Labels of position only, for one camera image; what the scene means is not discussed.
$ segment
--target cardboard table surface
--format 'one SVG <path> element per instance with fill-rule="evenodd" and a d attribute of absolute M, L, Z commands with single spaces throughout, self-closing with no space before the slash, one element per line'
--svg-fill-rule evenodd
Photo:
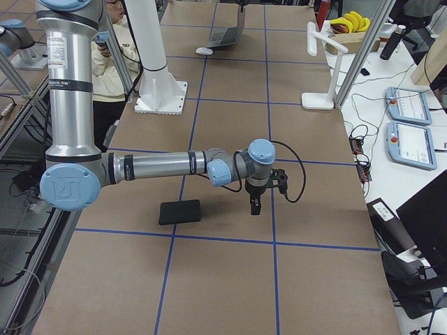
<path fill-rule="evenodd" d="M 161 25 L 170 72 L 189 88 L 180 116 L 128 104 L 111 151 L 227 152 L 256 138 L 291 145 L 306 191 L 290 204 L 168 177 L 109 186 L 84 210 L 34 334 L 399 333 L 365 201 L 338 111 L 304 110 L 304 91 L 327 91 L 320 47 L 306 52 L 307 7 L 248 5 L 239 43 L 195 54 L 237 5 L 170 3 Z M 303 176 L 277 146 L 290 198 Z M 202 220 L 159 226 L 161 202 L 199 199 Z"/>

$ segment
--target black smartphone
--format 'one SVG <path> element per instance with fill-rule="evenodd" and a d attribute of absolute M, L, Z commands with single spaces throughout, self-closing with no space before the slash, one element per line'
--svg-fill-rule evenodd
<path fill-rule="evenodd" d="M 362 73 L 362 75 L 369 75 L 369 71 L 366 68 L 362 68 L 360 73 Z"/>

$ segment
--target white table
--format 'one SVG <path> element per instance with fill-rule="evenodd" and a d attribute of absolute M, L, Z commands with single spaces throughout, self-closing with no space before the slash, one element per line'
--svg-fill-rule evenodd
<path fill-rule="evenodd" d="M 332 33 L 328 21 L 325 22 L 322 33 Z M 348 135 L 352 129 L 348 122 L 353 124 L 354 127 L 359 124 L 365 124 L 364 121 L 361 121 L 358 118 L 354 104 L 358 114 L 363 120 L 379 127 L 377 139 L 376 136 L 366 137 L 363 145 L 364 153 L 372 159 L 372 181 L 369 183 L 369 191 L 367 192 L 365 201 L 370 202 L 377 198 L 382 198 L 386 204 L 395 211 L 396 208 L 411 198 L 423 186 L 447 169 L 447 154 L 436 153 L 438 168 L 433 171 L 422 170 L 417 167 L 411 167 L 391 161 L 386 148 L 386 133 L 388 123 L 390 122 L 390 117 L 386 112 L 386 102 L 384 100 L 367 100 L 356 94 L 376 99 L 384 98 L 386 89 L 390 86 L 422 91 L 430 88 L 428 86 L 416 86 L 411 81 L 410 76 L 416 69 L 416 65 L 403 43 L 399 44 L 396 52 L 394 52 L 391 58 L 387 61 L 380 59 L 379 55 L 381 51 L 382 47 L 379 48 L 379 51 L 372 52 L 368 56 L 363 67 L 370 72 L 370 75 L 363 76 L 360 74 L 358 76 L 356 84 L 353 86 L 348 99 L 342 107 L 342 113 L 344 120 L 347 121 L 346 131 Z M 343 57 L 341 71 L 344 73 L 340 73 L 338 85 L 342 84 L 346 75 L 345 72 L 349 70 L 349 66 L 353 61 L 354 56 L 355 54 L 347 54 Z M 329 66 L 334 68 L 337 56 L 326 52 L 326 58 Z M 425 92 L 425 96 L 429 108 L 441 108 L 431 90 Z M 442 127 L 445 127 L 444 132 L 447 140 L 446 113 L 443 110 L 438 110 L 432 111 L 431 115 L 433 120 L 433 123 L 430 126 L 431 130 L 438 133 L 440 130 L 444 130 Z M 376 132 L 376 129 L 373 126 L 368 125 L 368 127 L 369 134 L 374 134 Z M 361 127 L 354 133 L 354 135 L 364 135 L 365 130 L 365 127 Z M 407 261 L 414 259 L 414 256 L 412 256 L 409 251 L 401 254 L 400 257 Z M 402 308 L 396 308 L 395 310 L 400 323 L 402 335 L 410 334 L 415 330 L 419 330 L 419 334 L 421 335 L 426 334 L 426 330 L 422 330 L 422 327 L 428 325 L 430 314 L 412 320 L 408 318 Z M 439 332 L 442 334 L 447 333 L 447 308 L 443 308 L 436 312 L 431 329 L 431 333 L 432 332 Z"/>

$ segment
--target white jacket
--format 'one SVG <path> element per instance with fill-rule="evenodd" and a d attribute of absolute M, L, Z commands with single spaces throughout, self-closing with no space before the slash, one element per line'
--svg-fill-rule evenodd
<path fill-rule="evenodd" d="M 113 25 L 117 35 L 119 46 L 123 49 L 123 54 L 136 61 L 139 61 L 135 43 L 133 42 L 127 17 Z M 139 65 L 124 57 L 126 66 L 132 80 L 138 75 Z M 95 42 L 91 43 L 91 72 L 93 82 L 93 100 L 103 102 L 124 101 L 124 88 L 119 78 L 118 71 L 113 64 L 112 57 L 104 57 Z"/>

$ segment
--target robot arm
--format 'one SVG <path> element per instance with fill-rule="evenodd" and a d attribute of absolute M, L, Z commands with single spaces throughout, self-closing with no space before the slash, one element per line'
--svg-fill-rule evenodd
<path fill-rule="evenodd" d="M 37 22 L 46 30 L 49 50 L 53 145 L 46 152 L 49 168 L 41 179 L 47 202 L 63 210 L 79 210 L 110 184 L 208 173 L 215 186 L 246 179 L 251 213 L 259 214 L 260 196 L 266 188 L 284 190 L 287 179 L 283 170 L 272 169 L 275 149 L 267 140 L 255 140 L 247 150 L 233 155 L 220 149 L 144 156 L 101 154 L 93 140 L 90 43 L 106 15 L 105 4 L 101 0 L 36 0 L 36 5 Z"/>
<path fill-rule="evenodd" d="M 4 20 L 0 22 L 0 52 L 9 57 L 16 50 L 24 64 L 32 65 L 43 59 L 24 23 L 16 19 Z"/>

